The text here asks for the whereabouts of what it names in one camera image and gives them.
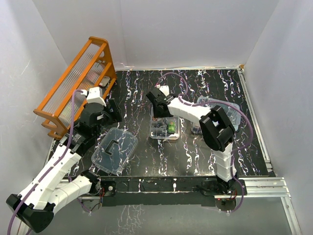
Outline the green medicine carton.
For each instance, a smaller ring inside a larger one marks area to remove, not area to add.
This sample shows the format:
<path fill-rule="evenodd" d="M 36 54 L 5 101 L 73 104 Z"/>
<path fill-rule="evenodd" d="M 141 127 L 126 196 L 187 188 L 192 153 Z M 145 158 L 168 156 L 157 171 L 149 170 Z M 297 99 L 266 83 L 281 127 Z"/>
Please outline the green medicine carton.
<path fill-rule="evenodd" d="M 174 121 L 168 122 L 167 133 L 168 134 L 175 134 L 176 133 L 176 123 Z"/>

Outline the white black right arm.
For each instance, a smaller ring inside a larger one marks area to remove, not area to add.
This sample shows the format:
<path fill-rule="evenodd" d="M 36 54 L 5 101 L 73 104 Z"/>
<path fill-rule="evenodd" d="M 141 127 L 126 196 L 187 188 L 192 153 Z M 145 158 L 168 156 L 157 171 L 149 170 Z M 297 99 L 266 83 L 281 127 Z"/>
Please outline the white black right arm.
<path fill-rule="evenodd" d="M 197 124 L 206 145 L 213 151 L 216 159 L 217 182 L 203 191 L 230 194 L 236 187 L 236 169 L 232 164 L 231 152 L 235 128 L 224 109 L 190 103 L 174 94 L 165 95 L 160 89 L 153 88 L 146 94 L 152 103 L 155 118 L 178 116 Z"/>

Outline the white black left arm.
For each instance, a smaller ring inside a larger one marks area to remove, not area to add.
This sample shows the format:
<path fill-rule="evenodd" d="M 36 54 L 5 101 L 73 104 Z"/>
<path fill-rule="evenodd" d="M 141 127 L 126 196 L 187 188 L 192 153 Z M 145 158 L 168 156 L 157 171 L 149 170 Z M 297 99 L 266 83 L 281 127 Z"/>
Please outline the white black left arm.
<path fill-rule="evenodd" d="M 40 173 L 24 190 L 7 198 L 12 217 L 20 219 L 33 232 L 40 233 L 68 203 L 86 193 L 98 194 L 101 183 L 89 170 L 65 186 L 57 186 L 95 144 L 102 127 L 121 121 L 121 110 L 114 99 L 109 99 L 105 105 L 97 102 L 85 104 L 79 119 L 70 125 Z"/>

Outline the clear medicine kit box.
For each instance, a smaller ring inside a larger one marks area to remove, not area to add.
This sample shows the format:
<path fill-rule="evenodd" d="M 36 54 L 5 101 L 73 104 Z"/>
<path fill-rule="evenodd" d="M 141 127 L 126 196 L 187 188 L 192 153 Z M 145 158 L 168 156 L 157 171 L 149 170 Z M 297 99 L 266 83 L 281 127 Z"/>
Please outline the clear medicine kit box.
<path fill-rule="evenodd" d="M 241 123 L 241 114 L 238 112 L 240 107 L 238 104 L 221 101 L 209 97 L 200 96 L 197 100 L 197 104 L 203 107 L 210 108 L 213 111 L 211 115 L 214 126 L 218 127 L 221 122 L 225 121 L 225 116 L 227 116 L 228 121 L 226 125 L 230 124 L 233 126 L 234 131 L 239 132 L 239 126 Z"/>

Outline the clear compartment organizer tray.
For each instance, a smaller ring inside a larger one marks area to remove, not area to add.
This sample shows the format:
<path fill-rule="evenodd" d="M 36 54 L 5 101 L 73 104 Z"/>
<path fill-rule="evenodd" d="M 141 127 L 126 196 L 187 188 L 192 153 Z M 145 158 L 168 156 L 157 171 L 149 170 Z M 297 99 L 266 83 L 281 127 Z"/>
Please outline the clear compartment organizer tray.
<path fill-rule="evenodd" d="M 177 116 L 174 117 L 163 117 L 158 118 L 158 121 L 153 121 L 154 112 L 153 108 L 151 108 L 151 118 L 150 118 L 150 132 L 149 137 L 157 140 L 168 140 L 175 141 L 180 137 L 180 119 Z M 168 134 L 167 133 L 167 124 L 170 121 L 174 121 L 176 123 L 176 133 Z"/>

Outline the clear kit lid black handle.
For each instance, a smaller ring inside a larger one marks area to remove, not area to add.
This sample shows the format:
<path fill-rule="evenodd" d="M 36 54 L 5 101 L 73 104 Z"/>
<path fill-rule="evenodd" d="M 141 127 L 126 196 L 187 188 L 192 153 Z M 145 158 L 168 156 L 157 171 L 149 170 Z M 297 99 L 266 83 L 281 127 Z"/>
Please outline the clear kit lid black handle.
<path fill-rule="evenodd" d="M 97 146 L 91 161 L 103 172 L 120 176 L 137 144 L 132 133 L 113 127 Z"/>

